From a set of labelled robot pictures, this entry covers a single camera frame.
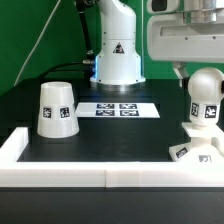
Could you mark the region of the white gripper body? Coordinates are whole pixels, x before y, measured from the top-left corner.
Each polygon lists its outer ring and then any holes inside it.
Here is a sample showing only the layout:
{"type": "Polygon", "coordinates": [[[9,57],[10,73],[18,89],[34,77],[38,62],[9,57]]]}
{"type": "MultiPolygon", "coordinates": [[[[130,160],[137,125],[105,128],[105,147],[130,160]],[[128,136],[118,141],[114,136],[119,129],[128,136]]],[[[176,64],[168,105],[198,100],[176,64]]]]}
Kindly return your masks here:
{"type": "Polygon", "coordinates": [[[224,0],[148,0],[147,11],[153,60],[224,63],[224,0]]]}

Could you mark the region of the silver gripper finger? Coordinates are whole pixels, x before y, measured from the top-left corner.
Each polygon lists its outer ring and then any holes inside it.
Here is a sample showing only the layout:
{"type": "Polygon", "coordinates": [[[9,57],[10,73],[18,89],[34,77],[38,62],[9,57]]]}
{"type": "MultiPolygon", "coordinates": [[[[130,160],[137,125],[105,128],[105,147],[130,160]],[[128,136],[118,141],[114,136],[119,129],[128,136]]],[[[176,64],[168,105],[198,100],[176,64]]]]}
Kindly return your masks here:
{"type": "Polygon", "coordinates": [[[186,70],[186,63],[185,62],[174,62],[173,70],[179,80],[179,86],[181,88],[186,88],[188,85],[188,81],[190,79],[190,76],[186,70]]]}

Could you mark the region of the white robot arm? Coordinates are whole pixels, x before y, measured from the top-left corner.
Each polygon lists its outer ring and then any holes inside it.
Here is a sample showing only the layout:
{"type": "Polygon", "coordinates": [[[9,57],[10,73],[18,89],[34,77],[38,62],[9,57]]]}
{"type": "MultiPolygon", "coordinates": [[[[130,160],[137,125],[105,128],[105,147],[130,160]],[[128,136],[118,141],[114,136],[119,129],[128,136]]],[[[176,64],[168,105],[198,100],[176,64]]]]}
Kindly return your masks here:
{"type": "MultiPolygon", "coordinates": [[[[136,52],[136,14],[120,0],[74,0],[87,57],[93,61],[94,87],[125,91],[145,82],[136,52]],[[96,5],[101,16],[101,50],[93,53],[85,11],[96,5]]],[[[147,49],[151,59],[170,61],[180,80],[188,62],[224,63],[224,0],[147,0],[147,49]]]]}

